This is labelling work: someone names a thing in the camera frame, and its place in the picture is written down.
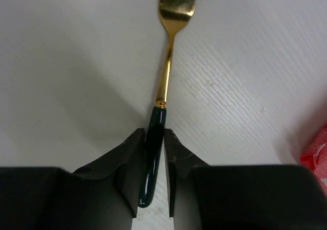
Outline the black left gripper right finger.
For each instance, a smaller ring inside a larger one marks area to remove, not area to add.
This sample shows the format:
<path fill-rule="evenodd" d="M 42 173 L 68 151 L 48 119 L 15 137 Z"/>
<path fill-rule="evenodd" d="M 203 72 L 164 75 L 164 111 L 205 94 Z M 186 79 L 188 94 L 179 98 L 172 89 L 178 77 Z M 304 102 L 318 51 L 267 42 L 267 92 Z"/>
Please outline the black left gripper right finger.
<path fill-rule="evenodd" d="M 175 229 L 326 229 L 326 197 L 297 165 L 211 166 L 165 130 Z"/>

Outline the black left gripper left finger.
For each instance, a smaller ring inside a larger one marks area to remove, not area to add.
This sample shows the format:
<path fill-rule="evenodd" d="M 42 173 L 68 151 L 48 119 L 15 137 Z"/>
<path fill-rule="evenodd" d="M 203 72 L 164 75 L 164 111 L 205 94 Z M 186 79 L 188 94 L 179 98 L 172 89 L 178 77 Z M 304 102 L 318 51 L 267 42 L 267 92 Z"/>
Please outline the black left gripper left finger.
<path fill-rule="evenodd" d="M 138 128 L 120 145 L 73 173 L 77 202 L 69 229 L 131 229 L 137 215 L 144 142 L 145 131 Z"/>

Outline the red white checkered cloth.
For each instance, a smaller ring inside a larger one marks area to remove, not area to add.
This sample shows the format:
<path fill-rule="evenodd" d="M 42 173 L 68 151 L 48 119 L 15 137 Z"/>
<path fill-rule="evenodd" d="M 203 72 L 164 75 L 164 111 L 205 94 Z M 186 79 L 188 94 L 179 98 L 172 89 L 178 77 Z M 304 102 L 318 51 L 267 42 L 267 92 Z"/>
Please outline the red white checkered cloth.
<path fill-rule="evenodd" d="M 300 163 L 314 174 L 326 196 L 326 125 L 302 153 Z"/>

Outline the gold fork green handle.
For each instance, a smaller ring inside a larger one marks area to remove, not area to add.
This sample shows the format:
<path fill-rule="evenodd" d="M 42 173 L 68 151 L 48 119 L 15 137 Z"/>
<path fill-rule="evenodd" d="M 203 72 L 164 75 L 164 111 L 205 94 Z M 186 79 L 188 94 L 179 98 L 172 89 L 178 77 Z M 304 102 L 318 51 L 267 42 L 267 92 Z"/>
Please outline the gold fork green handle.
<path fill-rule="evenodd" d="M 158 16 L 167 33 L 168 44 L 144 144 L 145 164 L 138 199 L 138 206 L 143 209 L 152 203 L 157 182 L 167 117 L 167 97 L 174 41 L 176 35 L 188 25 L 194 15 L 195 1 L 159 0 Z"/>

